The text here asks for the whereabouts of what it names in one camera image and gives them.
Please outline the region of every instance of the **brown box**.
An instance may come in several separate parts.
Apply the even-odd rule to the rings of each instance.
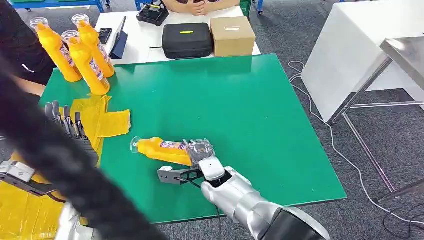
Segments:
[[[256,36],[245,16],[210,20],[216,57],[252,55]]]

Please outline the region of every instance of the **yellow rag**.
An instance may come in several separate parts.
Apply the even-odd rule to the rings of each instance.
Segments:
[[[85,134],[99,156],[97,166],[100,165],[104,138],[127,134],[131,127],[129,109],[107,112],[110,99],[107,95],[74,99],[70,108],[72,119],[75,112],[81,113]],[[23,162],[17,153],[10,159]],[[32,180],[48,183],[38,174]],[[55,237],[63,203],[48,196],[32,195],[2,181],[0,193],[0,240],[46,240]]]

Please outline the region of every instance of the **yellow bottle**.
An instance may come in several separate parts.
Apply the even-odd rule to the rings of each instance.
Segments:
[[[29,24],[38,34],[39,41],[50,58],[59,68],[63,77],[68,82],[78,82],[81,76],[68,49],[61,40],[61,36],[49,27],[49,22],[44,17],[36,17]]]
[[[81,42],[80,34],[75,30],[68,30],[62,33],[62,39],[69,46],[70,56],[81,71],[91,93],[94,95],[107,94],[111,85],[97,65],[89,47]]]
[[[159,137],[141,139],[136,136],[131,141],[130,149],[133,153],[141,153],[151,159],[189,167],[193,165],[186,151],[186,145],[182,142],[164,141]]]
[[[78,28],[81,41],[87,45],[106,78],[115,74],[115,68],[111,58],[99,40],[99,33],[90,25],[89,16],[77,14],[72,17],[73,24]]]

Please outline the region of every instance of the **bottle cap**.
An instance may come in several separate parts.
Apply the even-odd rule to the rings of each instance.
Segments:
[[[67,44],[77,44],[80,42],[80,33],[75,30],[68,30],[62,33],[61,38]]]
[[[132,140],[131,140],[131,143],[130,143],[130,146],[129,146],[129,149],[131,150],[131,152],[133,153],[133,154],[136,154],[136,153],[138,153],[139,152],[139,142],[140,142],[140,140],[141,140],[141,138],[140,137],[138,137],[138,136],[136,136],[136,137],[134,137]]]
[[[49,21],[45,17],[36,17],[29,20],[29,25],[35,30],[44,30],[49,26]]]
[[[85,27],[90,25],[90,18],[86,14],[80,13],[72,17],[72,23],[77,27]]]

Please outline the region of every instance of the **blue cart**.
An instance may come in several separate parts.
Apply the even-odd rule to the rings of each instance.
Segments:
[[[15,9],[26,9],[31,12],[31,9],[52,8],[52,7],[73,7],[73,6],[97,6],[101,13],[104,13],[103,5],[108,9],[111,8],[111,0],[85,0],[85,1],[58,1],[58,0],[45,0],[45,1],[29,1],[29,2],[16,2],[10,3]]]

